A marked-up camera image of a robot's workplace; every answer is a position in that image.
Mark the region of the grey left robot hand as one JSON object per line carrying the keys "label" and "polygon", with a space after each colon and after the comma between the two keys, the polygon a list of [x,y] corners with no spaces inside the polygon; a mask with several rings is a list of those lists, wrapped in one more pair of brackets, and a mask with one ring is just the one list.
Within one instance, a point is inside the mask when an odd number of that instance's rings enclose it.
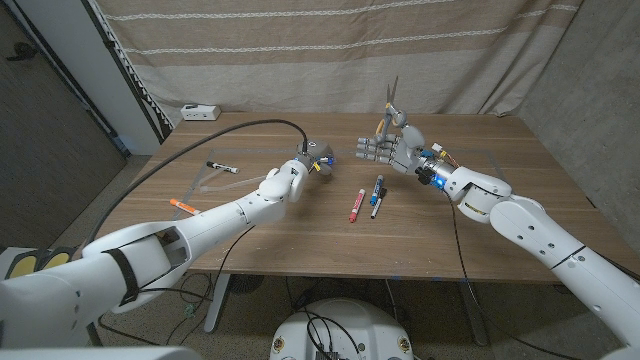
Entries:
{"label": "grey left robot hand", "polygon": [[308,140],[296,148],[296,160],[302,162],[308,172],[330,175],[336,162],[333,150],[322,140]]}

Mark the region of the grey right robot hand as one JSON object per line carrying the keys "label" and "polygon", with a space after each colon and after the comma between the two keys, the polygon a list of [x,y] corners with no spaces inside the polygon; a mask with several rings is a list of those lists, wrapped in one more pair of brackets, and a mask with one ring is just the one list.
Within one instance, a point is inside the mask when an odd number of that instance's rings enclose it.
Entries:
{"label": "grey right robot hand", "polygon": [[356,156],[390,165],[394,170],[415,174],[423,185],[443,188],[456,166],[443,150],[429,151],[421,131],[409,125],[406,113],[390,103],[372,138],[359,138]]}

